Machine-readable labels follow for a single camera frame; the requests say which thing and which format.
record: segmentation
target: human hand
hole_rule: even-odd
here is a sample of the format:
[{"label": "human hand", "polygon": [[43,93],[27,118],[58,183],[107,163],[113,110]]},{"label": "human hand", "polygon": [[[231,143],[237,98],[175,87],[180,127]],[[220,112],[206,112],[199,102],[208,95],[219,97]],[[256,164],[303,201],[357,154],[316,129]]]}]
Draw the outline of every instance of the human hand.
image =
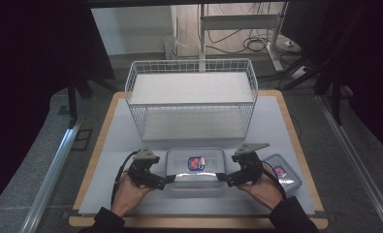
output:
[{"label": "human hand", "polygon": [[118,190],[112,203],[111,211],[124,217],[125,214],[133,210],[153,188],[138,187],[133,180],[124,172],[119,180]]},{"label": "human hand", "polygon": [[[264,169],[269,171],[275,177],[274,171],[269,165],[263,164],[263,166]],[[237,188],[247,192],[254,198],[254,200],[269,208],[270,210],[273,210],[273,208],[275,208],[275,206],[283,200],[281,193],[276,187],[276,184],[264,173],[256,183],[244,183],[238,185]]]}]

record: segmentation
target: aluminum rail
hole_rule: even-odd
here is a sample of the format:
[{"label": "aluminum rail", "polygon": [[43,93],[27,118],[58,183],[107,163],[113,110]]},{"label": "aluminum rail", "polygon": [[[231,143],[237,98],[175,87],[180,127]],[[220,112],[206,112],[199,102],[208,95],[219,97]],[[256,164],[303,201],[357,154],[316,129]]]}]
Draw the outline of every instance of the aluminum rail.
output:
[{"label": "aluminum rail", "polygon": [[379,190],[378,186],[375,184],[372,179],[369,171],[361,160],[355,148],[352,146],[348,136],[346,135],[342,126],[336,124],[334,118],[331,115],[330,105],[327,103],[327,100],[323,99],[321,96],[316,97],[319,103],[321,104],[321,108],[327,118],[330,126],[332,127],[336,137],[341,143],[342,148],[345,151],[345,154],[353,167],[355,173],[357,174],[358,179],[363,185],[364,190],[367,193],[372,205],[374,206],[376,212],[383,222],[383,194],[381,190]]},{"label": "aluminum rail", "polygon": [[35,232],[38,224],[41,220],[41,217],[44,213],[44,210],[47,206],[49,197],[54,190],[55,184],[58,180],[61,170],[67,159],[68,153],[70,152],[71,146],[73,145],[74,139],[79,132],[81,122],[85,116],[84,112],[87,109],[87,103],[82,103],[82,111],[79,119],[77,120],[75,126],[71,129],[68,129],[64,135],[63,140],[58,148],[55,157],[53,158],[51,165],[47,171],[46,177],[43,180],[43,183],[40,186],[40,189],[34,199],[34,202],[30,208],[30,211],[25,218],[24,223],[21,226],[19,232]]}]

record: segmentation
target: sleeve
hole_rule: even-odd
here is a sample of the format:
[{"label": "sleeve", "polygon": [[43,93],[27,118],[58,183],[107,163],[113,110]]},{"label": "sleeve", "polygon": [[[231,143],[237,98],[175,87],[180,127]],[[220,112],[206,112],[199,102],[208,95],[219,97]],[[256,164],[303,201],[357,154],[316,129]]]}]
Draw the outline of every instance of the sleeve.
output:
[{"label": "sleeve", "polygon": [[86,229],[82,229],[79,233],[119,233],[125,221],[113,212],[102,207],[100,212],[94,217],[95,223]]},{"label": "sleeve", "polygon": [[270,221],[283,233],[318,232],[315,224],[308,218],[303,211],[297,198],[290,197],[286,201],[280,202],[271,212]]}]

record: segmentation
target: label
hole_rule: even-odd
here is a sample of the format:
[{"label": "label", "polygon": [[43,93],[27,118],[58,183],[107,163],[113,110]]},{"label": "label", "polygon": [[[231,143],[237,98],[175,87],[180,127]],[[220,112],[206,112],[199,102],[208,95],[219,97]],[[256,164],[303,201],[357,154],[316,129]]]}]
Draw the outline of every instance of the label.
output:
[{"label": "label", "polygon": [[281,178],[287,176],[287,173],[285,172],[284,168],[282,168],[282,166],[276,166],[273,168],[273,170]]},{"label": "label", "polygon": [[188,159],[188,169],[190,171],[203,171],[206,162],[203,157],[190,157]]}]

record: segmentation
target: metal wire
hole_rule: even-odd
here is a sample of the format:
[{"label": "metal wire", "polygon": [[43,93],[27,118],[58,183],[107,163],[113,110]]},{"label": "metal wire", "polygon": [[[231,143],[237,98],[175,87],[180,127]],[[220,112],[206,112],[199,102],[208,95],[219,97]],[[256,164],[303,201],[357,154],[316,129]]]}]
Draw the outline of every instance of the metal wire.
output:
[{"label": "metal wire", "polygon": [[[171,73],[214,73],[214,72],[241,72],[248,78],[249,91],[252,98],[249,103],[170,103],[162,105],[142,104],[136,105],[131,102],[135,84],[139,74],[171,74]],[[207,59],[207,60],[159,60],[159,61],[135,61],[131,66],[129,77],[125,86],[126,100],[136,122],[137,128],[143,139],[145,135],[152,134],[153,139],[159,136],[165,137],[161,132],[157,132],[155,125],[165,125],[176,129],[176,133],[181,129],[178,128],[179,122],[194,122],[197,117],[200,120],[198,124],[207,124],[207,127],[233,127],[240,131],[237,137],[245,137],[254,106],[257,100],[258,84],[257,79],[249,59]],[[183,135],[195,135],[198,132],[183,132]],[[215,137],[227,138],[230,135],[218,135]]]}]

